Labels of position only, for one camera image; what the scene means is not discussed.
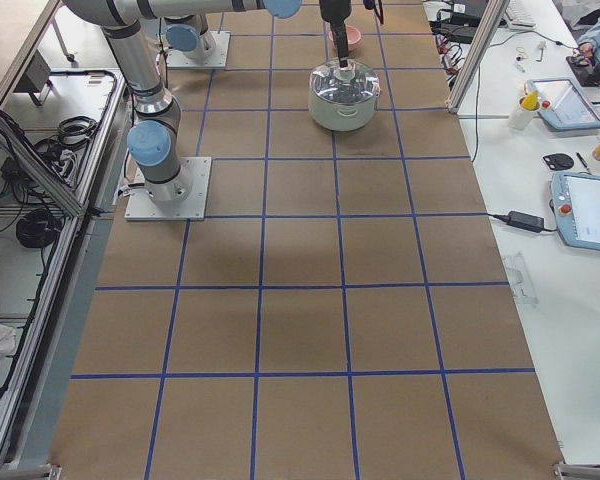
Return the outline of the upper blue teach pendant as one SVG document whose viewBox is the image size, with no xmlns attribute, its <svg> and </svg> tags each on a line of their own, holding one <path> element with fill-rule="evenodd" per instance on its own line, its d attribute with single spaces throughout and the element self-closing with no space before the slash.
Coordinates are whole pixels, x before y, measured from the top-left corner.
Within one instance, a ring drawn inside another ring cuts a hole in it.
<svg viewBox="0 0 600 480">
<path fill-rule="evenodd" d="M 525 82 L 528 93 L 539 97 L 539 115 L 559 132 L 600 129 L 600 114 L 580 85 L 571 78 L 549 78 Z"/>
</svg>

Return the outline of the black pen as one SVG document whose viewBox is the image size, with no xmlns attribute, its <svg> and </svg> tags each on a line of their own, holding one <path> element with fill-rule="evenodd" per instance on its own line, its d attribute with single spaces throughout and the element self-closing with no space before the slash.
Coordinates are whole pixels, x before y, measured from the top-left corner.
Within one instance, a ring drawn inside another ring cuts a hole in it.
<svg viewBox="0 0 600 480">
<path fill-rule="evenodd" d="M 584 157 L 579 152 L 576 152 L 576 157 L 580 161 L 580 163 L 583 166 L 586 173 L 588 173 L 589 175 L 592 175 L 591 169 L 590 169 L 588 163 L 586 162 L 586 160 L 584 159 Z"/>
</svg>

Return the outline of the brown paper table mat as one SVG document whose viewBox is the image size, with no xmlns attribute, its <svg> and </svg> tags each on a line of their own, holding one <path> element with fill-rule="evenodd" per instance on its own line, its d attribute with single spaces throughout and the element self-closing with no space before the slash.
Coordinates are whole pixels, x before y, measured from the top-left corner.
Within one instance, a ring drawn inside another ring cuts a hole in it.
<svg viewBox="0 0 600 480">
<path fill-rule="evenodd" d="M 561 454 L 419 1 L 355 5 L 364 128 L 307 110 L 318 6 L 214 15 L 173 72 L 201 222 L 117 212 L 50 457 L 66 479 L 549 479 Z"/>
</svg>

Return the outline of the glass pot lid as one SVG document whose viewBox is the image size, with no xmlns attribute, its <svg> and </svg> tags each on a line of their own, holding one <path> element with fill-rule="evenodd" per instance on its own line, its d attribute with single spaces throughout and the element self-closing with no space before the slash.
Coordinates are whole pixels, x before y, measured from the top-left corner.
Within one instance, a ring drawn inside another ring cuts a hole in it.
<svg viewBox="0 0 600 480">
<path fill-rule="evenodd" d="M 309 91 L 329 103 L 356 105 L 377 97 L 380 84 L 376 72 L 366 64 L 351 59 L 341 67 L 334 59 L 312 71 Z"/>
</svg>

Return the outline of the black round case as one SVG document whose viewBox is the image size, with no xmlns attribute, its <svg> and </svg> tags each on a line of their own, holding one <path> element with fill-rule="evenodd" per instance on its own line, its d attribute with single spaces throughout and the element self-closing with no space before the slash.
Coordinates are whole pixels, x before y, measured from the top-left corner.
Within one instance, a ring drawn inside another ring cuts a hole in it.
<svg viewBox="0 0 600 480">
<path fill-rule="evenodd" d="M 565 153 L 553 153 L 542 157 L 546 166 L 552 171 L 564 171 L 574 167 L 573 158 Z"/>
</svg>

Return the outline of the lower blue teach pendant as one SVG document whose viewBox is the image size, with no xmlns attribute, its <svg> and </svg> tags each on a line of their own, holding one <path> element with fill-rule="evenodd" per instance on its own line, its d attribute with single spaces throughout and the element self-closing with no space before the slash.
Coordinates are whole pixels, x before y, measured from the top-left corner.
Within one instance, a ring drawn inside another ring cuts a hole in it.
<svg viewBox="0 0 600 480">
<path fill-rule="evenodd" d="M 600 176 L 557 172 L 550 192 L 556 228 L 564 243 L 600 251 Z"/>
</svg>

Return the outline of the black power adapter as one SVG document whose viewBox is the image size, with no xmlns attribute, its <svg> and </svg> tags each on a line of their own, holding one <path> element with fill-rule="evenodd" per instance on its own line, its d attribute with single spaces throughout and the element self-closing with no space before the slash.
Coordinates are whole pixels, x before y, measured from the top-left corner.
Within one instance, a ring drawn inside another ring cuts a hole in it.
<svg viewBox="0 0 600 480">
<path fill-rule="evenodd" d="M 514 210 L 508 213 L 506 223 L 513 228 L 533 233 L 540 233 L 545 230 L 544 219 L 542 217 Z"/>
</svg>

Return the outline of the aluminium frame post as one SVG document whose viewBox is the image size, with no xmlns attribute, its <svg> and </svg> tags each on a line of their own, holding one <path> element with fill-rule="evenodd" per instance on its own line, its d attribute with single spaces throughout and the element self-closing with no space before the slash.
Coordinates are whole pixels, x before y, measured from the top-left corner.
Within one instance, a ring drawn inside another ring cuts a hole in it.
<svg viewBox="0 0 600 480">
<path fill-rule="evenodd" d="M 508 0 L 493 0 L 488 2 L 471 43 L 469 53 L 446 101 L 446 106 L 450 113 L 456 114 L 459 111 L 508 4 Z"/>
</svg>

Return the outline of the blue teach pendant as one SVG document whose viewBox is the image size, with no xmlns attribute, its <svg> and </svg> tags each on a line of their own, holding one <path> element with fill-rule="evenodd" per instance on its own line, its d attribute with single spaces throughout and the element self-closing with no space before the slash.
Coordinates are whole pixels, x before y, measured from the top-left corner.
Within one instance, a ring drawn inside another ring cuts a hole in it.
<svg viewBox="0 0 600 480">
<path fill-rule="evenodd" d="M 600 176 L 557 172 L 550 192 L 556 228 L 564 243 L 600 251 Z"/>
<path fill-rule="evenodd" d="M 600 129 L 600 114 L 580 85 L 571 78 L 549 78 L 525 82 L 528 93 L 539 97 L 539 115 L 559 132 Z"/>
</svg>

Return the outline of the pink bowl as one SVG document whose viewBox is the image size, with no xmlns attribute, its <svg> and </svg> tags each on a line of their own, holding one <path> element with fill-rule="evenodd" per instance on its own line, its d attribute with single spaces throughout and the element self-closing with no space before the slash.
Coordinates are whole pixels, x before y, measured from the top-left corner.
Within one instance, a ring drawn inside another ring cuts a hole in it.
<svg viewBox="0 0 600 480">
<path fill-rule="evenodd" d="M 346 25 L 346 35 L 347 35 L 347 42 L 348 42 L 348 48 L 349 51 L 355 51 L 358 46 L 360 45 L 360 42 L 362 40 L 362 33 L 360 32 L 360 30 L 356 27 L 354 27 L 353 25 Z M 333 34 L 332 32 L 328 33 L 328 37 L 331 43 L 331 48 L 333 50 L 336 50 L 336 43 L 335 40 L 333 39 Z"/>
</svg>

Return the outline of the white cup with banana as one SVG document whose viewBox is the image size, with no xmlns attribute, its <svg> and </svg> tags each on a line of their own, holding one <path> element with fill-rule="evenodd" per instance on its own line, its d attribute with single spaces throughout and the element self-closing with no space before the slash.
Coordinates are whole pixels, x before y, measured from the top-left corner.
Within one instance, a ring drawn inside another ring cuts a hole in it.
<svg viewBox="0 0 600 480">
<path fill-rule="evenodd" d="M 534 90 L 519 99 L 518 105 L 511 112 L 508 126 L 517 131 L 523 131 L 534 118 L 540 108 L 538 91 Z"/>
</svg>

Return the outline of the pale green cooking pot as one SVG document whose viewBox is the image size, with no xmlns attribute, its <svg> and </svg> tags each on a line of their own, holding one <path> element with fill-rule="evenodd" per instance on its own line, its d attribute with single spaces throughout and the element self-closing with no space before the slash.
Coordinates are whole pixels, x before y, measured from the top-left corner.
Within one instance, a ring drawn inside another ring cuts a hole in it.
<svg viewBox="0 0 600 480">
<path fill-rule="evenodd" d="M 313 120 L 328 130 L 353 131 L 370 122 L 379 96 L 356 105 L 341 105 L 324 101 L 309 91 L 308 109 Z"/>
</svg>

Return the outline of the clear plastic holder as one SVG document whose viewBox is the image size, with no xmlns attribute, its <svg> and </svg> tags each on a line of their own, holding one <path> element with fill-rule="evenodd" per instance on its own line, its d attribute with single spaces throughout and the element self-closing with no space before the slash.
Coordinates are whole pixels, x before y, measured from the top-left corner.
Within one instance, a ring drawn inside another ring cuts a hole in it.
<svg viewBox="0 0 600 480">
<path fill-rule="evenodd" d="M 518 305 L 537 305 L 538 297 L 521 252 L 501 257 L 507 280 Z"/>
</svg>

